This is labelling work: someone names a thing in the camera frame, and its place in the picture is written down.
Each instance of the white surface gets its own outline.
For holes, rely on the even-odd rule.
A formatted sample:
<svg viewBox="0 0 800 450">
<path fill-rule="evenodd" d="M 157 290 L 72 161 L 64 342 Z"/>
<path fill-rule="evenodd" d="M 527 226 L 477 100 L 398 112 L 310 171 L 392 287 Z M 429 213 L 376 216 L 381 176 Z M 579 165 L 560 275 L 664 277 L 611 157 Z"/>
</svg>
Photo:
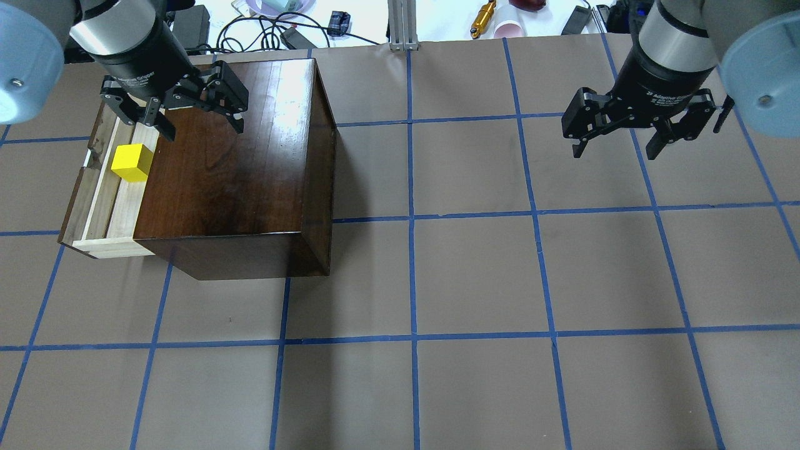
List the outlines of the white surface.
<svg viewBox="0 0 800 450">
<path fill-rule="evenodd" d="M 592 6 L 613 4 L 613 0 L 589 0 Z M 227 0 L 198 0 L 197 4 L 205 5 L 211 14 L 209 44 L 215 45 L 217 35 L 222 27 L 233 20 L 237 11 Z M 466 41 L 470 40 L 470 25 L 485 0 L 417 0 L 417 36 L 424 41 Z M 498 8 L 507 6 L 508 0 L 498 0 Z M 553 36 L 561 34 L 567 19 L 576 6 L 584 6 L 581 0 L 549 0 L 547 6 L 536 13 L 520 10 L 519 16 L 528 36 Z M 306 14 L 327 26 L 330 13 L 334 10 L 346 11 L 352 17 L 350 33 L 372 39 L 375 42 L 386 42 L 386 23 L 389 18 L 386 0 L 316 0 Z M 289 19 L 296 22 L 310 23 L 304 18 Z M 245 46 L 257 38 L 261 28 L 256 21 L 241 22 L 233 25 L 228 36 L 236 38 Z M 315 46 L 324 47 L 325 39 L 320 30 L 299 28 Z M 597 33 L 594 22 L 583 30 L 584 33 Z M 490 38 L 484 34 L 481 39 Z M 356 38 L 331 38 L 330 46 L 369 45 Z"/>
</svg>

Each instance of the dark red object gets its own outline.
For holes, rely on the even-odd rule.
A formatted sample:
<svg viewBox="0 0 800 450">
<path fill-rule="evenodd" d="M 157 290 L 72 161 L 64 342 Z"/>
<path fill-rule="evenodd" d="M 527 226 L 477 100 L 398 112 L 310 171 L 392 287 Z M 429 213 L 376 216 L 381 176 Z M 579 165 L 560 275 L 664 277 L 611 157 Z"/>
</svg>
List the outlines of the dark red object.
<svg viewBox="0 0 800 450">
<path fill-rule="evenodd" d="M 536 12 L 547 5 L 547 0 L 509 0 L 508 3 L 520 10 Z"/>
</svg>

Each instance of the open drawer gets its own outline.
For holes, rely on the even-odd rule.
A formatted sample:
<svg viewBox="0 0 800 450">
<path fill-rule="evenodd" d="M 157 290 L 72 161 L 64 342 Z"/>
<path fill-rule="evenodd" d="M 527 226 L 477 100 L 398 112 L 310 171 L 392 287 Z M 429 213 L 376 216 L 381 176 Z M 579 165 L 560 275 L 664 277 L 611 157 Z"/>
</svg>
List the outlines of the open drawer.
<svg viewBox="0 0 800 450">
<path fill-rule="evenodd" d="M 146 183 L 128 183 L 110 167 L 118 145 L 143 143 L 155 151 L 157 142 L 155 129 L 141 123 L 127 125 L 102 105 L 64 217 L 60 243 L 93 258 L 153 255 L 134 242 Z"/>
</svg>

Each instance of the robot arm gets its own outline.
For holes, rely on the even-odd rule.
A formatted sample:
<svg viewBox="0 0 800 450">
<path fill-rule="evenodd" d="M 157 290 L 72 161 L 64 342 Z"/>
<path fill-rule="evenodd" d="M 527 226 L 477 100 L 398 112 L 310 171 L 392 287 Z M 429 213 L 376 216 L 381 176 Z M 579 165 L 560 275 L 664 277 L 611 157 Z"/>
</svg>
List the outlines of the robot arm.
<svg viewBox="0 0 800 450">
<path fill-rule="evenodd" d="M 699 88 L 718 62 L 727 110 L 735 101 L 756 130 L 800 136 L 800 0 L 657 0 L 633 38 L 611 91 L 582 87 L 562 117 L 564 137 L 578 140 L 575 158 L 592 138 L 623 127 L 656 129 L 648 159 L 696 139 L 716 110 Z"/>
<path fill-rule="evenodd" d="M 12 74 L 11 78 L 17 80 L 0 90 L 2 122 L 22 122 L 41 110 L 61 73 L 63 43 L 68 33 L 110 74 L 103 80 L 101 98 L 126 123 L 155 127 L 173 140 L 175 129 L 162 108 L 195 106 L 225 115 L 241 133 L 241 113 L 247 109 L 249 92 L 222 61 L 205 71 L 193 66 L 159 17 L 157 3 L 158 0 L 0 0 L 4 29 L 0 31 L 0 64 L 4 64 L 0 74 Z M 19 30 L 6 29 L 6 22 L 13 28 L 20 20 L 24 23 Z M 37 39 L 30 39 L 31 30 L 39 33 Z M 19 42 L 13 42 L 15 46 L 22 45 L 22 49 L 6 42 L 12 33 L 22 33 L 25 39 L 16 38 Z M 34 58 L 22 50 L 38 55 Z M 130 95 L 146 105 L 140 106 Z"/>
</svg>

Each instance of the yellow block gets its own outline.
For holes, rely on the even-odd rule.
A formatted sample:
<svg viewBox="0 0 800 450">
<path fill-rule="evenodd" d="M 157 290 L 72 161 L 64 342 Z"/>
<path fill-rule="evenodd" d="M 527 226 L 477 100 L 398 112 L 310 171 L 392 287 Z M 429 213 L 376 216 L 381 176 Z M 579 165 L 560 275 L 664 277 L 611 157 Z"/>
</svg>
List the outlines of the yellow block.
<svg viewBox="0 0 800 450">
<path fill-rule="evenodd" d="M 129 183 L 147 181 L 153 152 L 145 144 L 124 144 L 117 146 L 111 171 Z"/>
</svg>

